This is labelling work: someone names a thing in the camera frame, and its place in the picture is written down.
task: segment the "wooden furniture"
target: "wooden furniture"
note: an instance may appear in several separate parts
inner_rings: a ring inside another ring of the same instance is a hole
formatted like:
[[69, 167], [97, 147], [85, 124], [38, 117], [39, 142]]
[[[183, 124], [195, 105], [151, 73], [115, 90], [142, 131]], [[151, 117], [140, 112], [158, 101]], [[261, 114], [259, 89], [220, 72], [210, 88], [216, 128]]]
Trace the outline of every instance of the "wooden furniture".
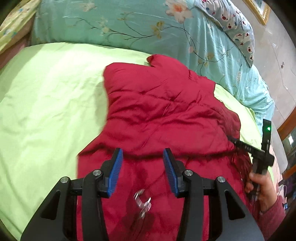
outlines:
[[290, 169], [286, 170], [283, 173], [283, 179], [287, 180], [289, 177], [291, 177], [294, 173], [296, 172], [296, 165], [294, 165], [293, 167], [291, 167]]
[[285, 120], [285, 122], [278, 128], [278, 133], [281, 140], [284, 140], [290, 132], [296, 127], [296, 107]]

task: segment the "light green bed sheet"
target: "light green bed sheet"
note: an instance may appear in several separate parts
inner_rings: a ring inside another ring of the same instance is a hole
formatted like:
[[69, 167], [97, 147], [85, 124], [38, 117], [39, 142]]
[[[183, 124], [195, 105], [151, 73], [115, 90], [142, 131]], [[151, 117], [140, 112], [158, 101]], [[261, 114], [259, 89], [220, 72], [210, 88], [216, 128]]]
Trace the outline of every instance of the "light green bed sheet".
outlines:
[[[113, 62], [148, 64], [148, 56], [52, 43], [23, 49], [1, 70], [0, 219], [18, 240], [56, 182], [76, 178], [77, 154], [103, 129], [104, 68]], [[241, 140], [260, 148], [253, 111], [219, 85], [215, 97], [239, 115]]]

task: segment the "wooden edge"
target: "wooden edge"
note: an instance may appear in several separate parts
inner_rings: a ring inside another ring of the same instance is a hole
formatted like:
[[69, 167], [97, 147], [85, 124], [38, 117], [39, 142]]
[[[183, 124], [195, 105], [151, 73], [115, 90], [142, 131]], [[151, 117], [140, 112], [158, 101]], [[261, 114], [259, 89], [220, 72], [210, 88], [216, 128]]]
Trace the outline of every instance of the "wooden edge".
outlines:
[[279, 137], [283, 141], [291, 131], [296, 127], [296, 107], [285, 120], [285, 122], [278, 128]]
[[294, 173], [296, 172], [296, 165], [294, 165], [293, 167], [291, 167], [290, 169], [286, 170], [283, 173], [283, 179], [287, 180], [289, 177], [291, 177]]
[[252, 11], [252, 13], [255, 15], [255, 17], [257, 18], [257, 20], [262, 24], [262, 25], [266, 25], [268, 18], [269, 18], [269, 14], [271, 11], [271, 8], [267, 5], [267, 3], [265, 3], [265, 7], [263, 10], [263, 15], [260, 13], [260, 11], [257, 9], [256, 5], [253, 3], [252, 0], [243, 0], [245, 2], [245, 4], [249, 7], [249, 9]]

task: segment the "human hand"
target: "human hand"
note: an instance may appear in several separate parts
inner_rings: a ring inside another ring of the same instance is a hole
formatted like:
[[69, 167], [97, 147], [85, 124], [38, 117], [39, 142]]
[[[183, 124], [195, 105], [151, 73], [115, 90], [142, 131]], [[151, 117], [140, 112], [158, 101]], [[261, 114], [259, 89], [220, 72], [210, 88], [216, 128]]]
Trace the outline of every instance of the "human hand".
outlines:
[[245, 191], [246, 193], [249, 193], [254, 189], [254, 186], [251, 181], [258, 183], [260, 185], [260, 191], [258, 195], [260, 209], [261, 212], [266, 212], [277, 201], [277, 194], [274, 189], [271, 176], [269, 172], [267, 172], [266, 175], [250, 172], [249, 178], [250, 181], [246, 183]]

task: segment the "patterned pillowcase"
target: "patterned pillowcase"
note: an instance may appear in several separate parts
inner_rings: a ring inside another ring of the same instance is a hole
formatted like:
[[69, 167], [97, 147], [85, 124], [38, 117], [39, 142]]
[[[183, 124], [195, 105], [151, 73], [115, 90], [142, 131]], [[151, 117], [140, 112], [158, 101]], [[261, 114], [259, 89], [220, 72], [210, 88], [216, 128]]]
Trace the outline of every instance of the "patterned pillowcase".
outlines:
[[252, 67], [255, 52], [254, 32], [240, 10], [230, 0], [195, 0], [194, 4], [224, 30]]

